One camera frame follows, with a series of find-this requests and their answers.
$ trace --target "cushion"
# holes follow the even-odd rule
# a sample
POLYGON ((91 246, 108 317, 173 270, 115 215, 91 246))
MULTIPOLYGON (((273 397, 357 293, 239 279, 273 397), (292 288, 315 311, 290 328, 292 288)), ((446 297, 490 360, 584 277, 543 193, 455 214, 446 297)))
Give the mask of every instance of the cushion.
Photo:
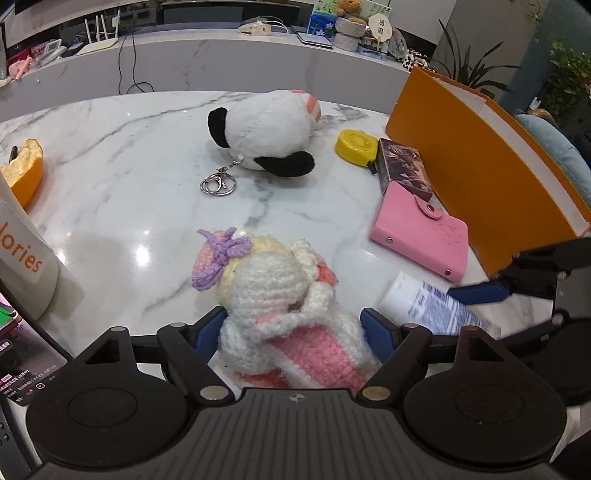
POLYGON ((591 206, 591 170, 573 144, 542 118, 517 115, 517 121, 544 147, 587 205, 591 206))

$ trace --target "orange box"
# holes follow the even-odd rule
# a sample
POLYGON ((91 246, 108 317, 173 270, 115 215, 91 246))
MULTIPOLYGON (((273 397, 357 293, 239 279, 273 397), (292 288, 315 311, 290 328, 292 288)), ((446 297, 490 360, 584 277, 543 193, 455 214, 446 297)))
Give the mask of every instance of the orange box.
POLYGON ((414 68, 386 126, 419 150, 488 275, 521 251, 583 236, 591 210, 533 137, 485 95, 414 68))

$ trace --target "crocheted doll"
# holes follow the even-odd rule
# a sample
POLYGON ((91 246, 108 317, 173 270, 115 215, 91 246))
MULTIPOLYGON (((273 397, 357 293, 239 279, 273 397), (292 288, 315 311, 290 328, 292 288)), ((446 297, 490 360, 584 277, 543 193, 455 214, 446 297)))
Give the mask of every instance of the crocheted doll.
POLYGON ((241 386, 350 388, 379 368, 359 320, 335 302, 337 279, 304 240, 287 248, 269 236, 233 238, 235 228, 199 230, 207 242, 193 287, 216 287, 228 311, 219 355, 241 386))

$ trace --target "panda plush toy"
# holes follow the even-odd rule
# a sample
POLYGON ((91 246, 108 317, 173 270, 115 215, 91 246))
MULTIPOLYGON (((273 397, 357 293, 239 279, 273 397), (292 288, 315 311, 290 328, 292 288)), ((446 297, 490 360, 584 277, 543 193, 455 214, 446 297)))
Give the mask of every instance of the panda plush toy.
POLYGON ((320 105, 302 90, 275 90, 240 101, 230 110, 209 112, 207 124, 215 143, 251 170, 278 177, 301 177, 314 168, 305 149, 320 105))

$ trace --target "pink notebook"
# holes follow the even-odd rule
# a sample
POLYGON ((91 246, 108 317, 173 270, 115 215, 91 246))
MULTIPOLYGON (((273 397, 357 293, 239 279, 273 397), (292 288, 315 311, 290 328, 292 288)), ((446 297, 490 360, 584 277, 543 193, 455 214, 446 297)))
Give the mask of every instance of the pink notebook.
POLYGON ((452 282, 466 271, 466 224, 396 182, 388 186, 369 237, 452 282))

